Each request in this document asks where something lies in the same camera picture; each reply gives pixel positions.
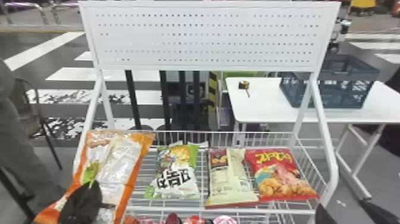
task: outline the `black pole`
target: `black pole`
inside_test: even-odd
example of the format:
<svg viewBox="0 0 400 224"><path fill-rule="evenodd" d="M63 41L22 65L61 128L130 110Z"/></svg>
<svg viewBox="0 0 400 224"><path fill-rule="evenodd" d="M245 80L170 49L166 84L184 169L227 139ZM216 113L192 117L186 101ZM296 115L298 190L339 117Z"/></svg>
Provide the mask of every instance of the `black pole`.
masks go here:
<svg viewBox="0 0 400 224"><path fill-rule="evenodd" d="M179 71L179 92L180 92L180 112L182 115L182 130L188 128L187 109L186 109L186 74Z"/></svg>
<svg viewBox="0 0 400 224"><path fill-rule="evenodd" d="M0 168L0 181L3 184L4 188L11 195L11 197L14 199L14 201L18 204L20 209L25 213L28 220L32 221L35 218L35 214L26 204L26 202L23 199L21 199L20 194L18 193L16 188L13 186L13 184L11 183L11 181L8 179L7 175L1 168Z"/></svg>
<svg viewBox="0 0 400 224"><path fill-rule="evenodd" d="M200 71L193 71L193 88L195 101L193 102L195 129L199 128L200 121Z"/></svg>
<svg viewBox="0 0 400 224"><path fill-rule="evenodd" d="M162 106L164 107L165 129L171 130L170 102L169 102L169 94L167 86L167 75L165 71L160 71L160 83L161 83L161 94L162 94Z"/></svg>
<svg viewBox="0 0 400 224"><path fill-rule="evenodd" d="M135 84L133 83L132 71L125 70L126 84L128 86L130 106L132 108L133 118L135 119L136 130L142 130L142 124L140 123L138 101L136 100Z"/></svg>

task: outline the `white table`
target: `white table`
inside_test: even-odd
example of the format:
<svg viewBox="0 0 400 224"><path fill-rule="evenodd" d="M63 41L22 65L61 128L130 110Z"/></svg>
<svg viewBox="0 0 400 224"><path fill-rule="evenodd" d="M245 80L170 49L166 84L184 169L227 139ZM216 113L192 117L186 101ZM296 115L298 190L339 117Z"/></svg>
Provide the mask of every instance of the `white table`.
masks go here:
<svg viewBox="0 0 400 224"><path fill-rule="evenodd" d="M248 89L250 97L245 90L238 88L239 82L243 80L250 82ZM279 84L280 78L232 77L226 79L235 117L235 131L239 131L240 123L244 131L247 123L296 122L298 109L289 104ZM386 124L400 124L400 94L384 83L376 81L361 109L325 109L325 115L328 123L347 124L335 149L340 172L360 198L371 198L371 194L357 178L357 174L379 140ZM313 108L306 112L304 122L318 123ZM379 125L379 128L370 139L365 140L352 124L375 124ZM365 151L353 168L350 168L339 154L349 133L354 134L365 146Z"/></svg>

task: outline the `gray pants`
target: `gray pants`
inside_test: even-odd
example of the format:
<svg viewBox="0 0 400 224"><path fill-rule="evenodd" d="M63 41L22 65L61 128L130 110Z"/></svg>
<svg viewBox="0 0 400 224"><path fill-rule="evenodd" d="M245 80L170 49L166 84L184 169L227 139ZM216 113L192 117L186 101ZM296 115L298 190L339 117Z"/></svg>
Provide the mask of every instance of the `gray pants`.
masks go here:
<svg viewBox="0 0 400 224"><path fill-rule="evenodd" d="M35 194L34 212L61 198L58 186L40 158L34 153L17 110L9 99L0 101L0 167L11 173L27 191Z"/></svg>

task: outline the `green snack bag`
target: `green snack bag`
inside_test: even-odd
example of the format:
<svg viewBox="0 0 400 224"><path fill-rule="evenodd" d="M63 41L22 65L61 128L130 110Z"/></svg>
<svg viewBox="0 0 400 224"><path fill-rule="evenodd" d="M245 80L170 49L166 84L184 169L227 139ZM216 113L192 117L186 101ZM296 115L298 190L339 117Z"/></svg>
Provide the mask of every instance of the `green snack bag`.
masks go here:
<svg viewBox="0 0 400 224"><path fill-rule="evenodd" d="M155 179L145 192L145 198L199 199L195 177L197 145L159 147Z"/></svg>

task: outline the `blue plastic crate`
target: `blue plastic crate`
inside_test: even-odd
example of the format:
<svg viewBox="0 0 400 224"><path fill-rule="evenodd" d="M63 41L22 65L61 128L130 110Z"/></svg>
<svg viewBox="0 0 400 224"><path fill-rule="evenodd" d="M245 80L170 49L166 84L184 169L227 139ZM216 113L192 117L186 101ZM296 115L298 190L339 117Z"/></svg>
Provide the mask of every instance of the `blue plastic crate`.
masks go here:
<svg viewBox="0 0 400 224"><path fill-rule="evenodd" d="M281 72L280 89L293 107L300 107L309 73ZM351 56L325 58L318 85L324 108L361 108L379 70Z"/></svg>

